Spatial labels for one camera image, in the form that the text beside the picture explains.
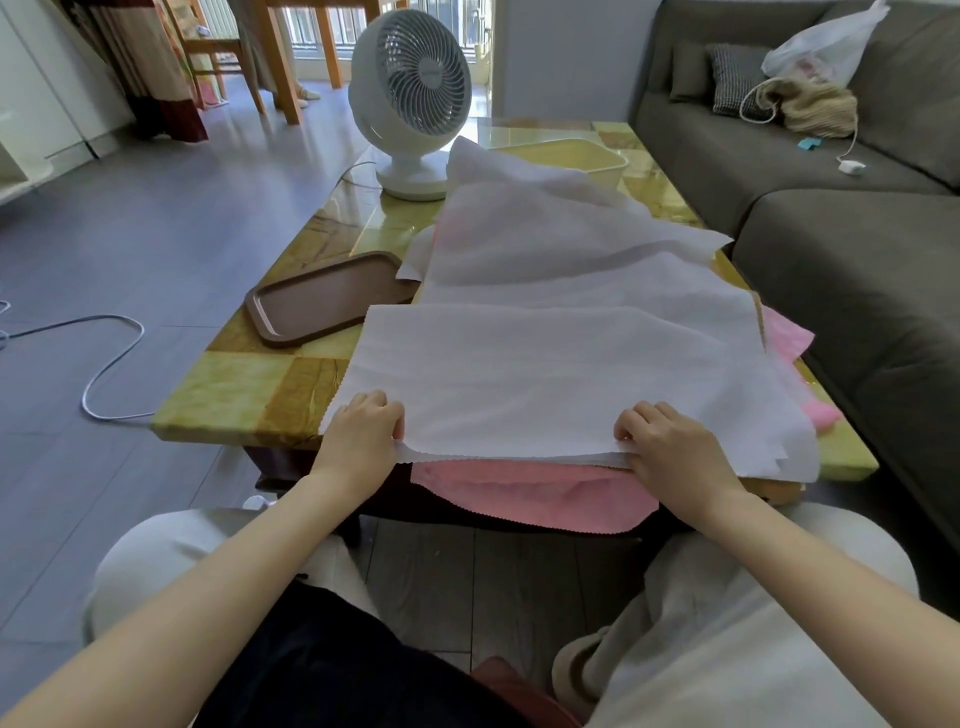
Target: white cabinet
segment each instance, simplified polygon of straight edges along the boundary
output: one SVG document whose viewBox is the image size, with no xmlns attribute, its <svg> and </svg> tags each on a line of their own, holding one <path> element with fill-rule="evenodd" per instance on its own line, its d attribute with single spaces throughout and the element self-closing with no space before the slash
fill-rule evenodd
<svg viewBox="0 0 960 728">
<path fill-rule="evenodd" d="M 71 37 L 73 27 L 50 0 L 0 0 L 0 7 L 84 139 L 132 121 L 107 66 L 92 49 L 81 53 L 76 40 L 83 40 Z"/>
<path fill-rule="evenodd" d="M 29 135 L 31 151 L 42 157 L 84 140 L 11 22 L 0 12 L 0 113 L 3 110 L 14 114 L 16 127 Z"/>
</svg>

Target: brown tray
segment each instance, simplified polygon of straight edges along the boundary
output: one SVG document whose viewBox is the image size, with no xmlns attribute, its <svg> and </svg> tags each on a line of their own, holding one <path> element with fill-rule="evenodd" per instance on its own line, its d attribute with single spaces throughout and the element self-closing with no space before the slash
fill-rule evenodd
<svg viewBox="0 0 960 728">
<path fill-rule="evenodd" d="M 362 253 L 254 288 L 245 300 L 269 347 L 295 347 L 360 324 L 377 303 L 409 303 L 420 286 L 397 280 L 400 259 Z"/>
</svg>

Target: pink cloth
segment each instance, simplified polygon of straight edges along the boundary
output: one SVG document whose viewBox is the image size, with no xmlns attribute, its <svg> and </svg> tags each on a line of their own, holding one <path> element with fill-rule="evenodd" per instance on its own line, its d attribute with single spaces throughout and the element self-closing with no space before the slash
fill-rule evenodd
<svg viewBox="0 0 960 728">
<path fill-rule="evenodd" d="M 840 411 L 817 400 L 793 366 L 813 334 L 766 306 L 763 327 L 768 346 L 790 365 L 783 375 L 794 377 L 790 389 L 804 399 L 804 413 L 817 432 L 829 429 L 842 417 Z M 437 460 L 415 463 L 410 479 L 474 513 L 581 533 L 629 531 L 659 506 L 633 473 L 589 465 Z"/>
</svg>

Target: white fan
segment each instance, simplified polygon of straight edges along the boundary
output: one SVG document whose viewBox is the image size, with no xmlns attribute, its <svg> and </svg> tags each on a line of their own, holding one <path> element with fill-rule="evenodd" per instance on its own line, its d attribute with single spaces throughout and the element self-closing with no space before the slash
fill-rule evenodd
<svg viewBox="0 0 960 728">
<path fill-rule="evenodd" d="M 380 15 L 353 49 L 350 108 L 360 132 L 390 155 L 376 178 L 403 200 L 446 196 L 444 146 L 467 121 L 470 74 L 457 39 L 432 15 Z"/>
</svg>

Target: curtain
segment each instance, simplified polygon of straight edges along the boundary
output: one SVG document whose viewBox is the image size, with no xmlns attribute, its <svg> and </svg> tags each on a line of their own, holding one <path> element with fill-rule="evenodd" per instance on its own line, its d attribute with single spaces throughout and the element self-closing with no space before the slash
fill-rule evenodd
<svg viewBox="0 0 960 728">
<path fill-rule="evenodd" d="M 188 142 L 208 139 L 154 0 L 60 2 L 113 66 L 142 135 L 167 133 Z"/>
</svg>

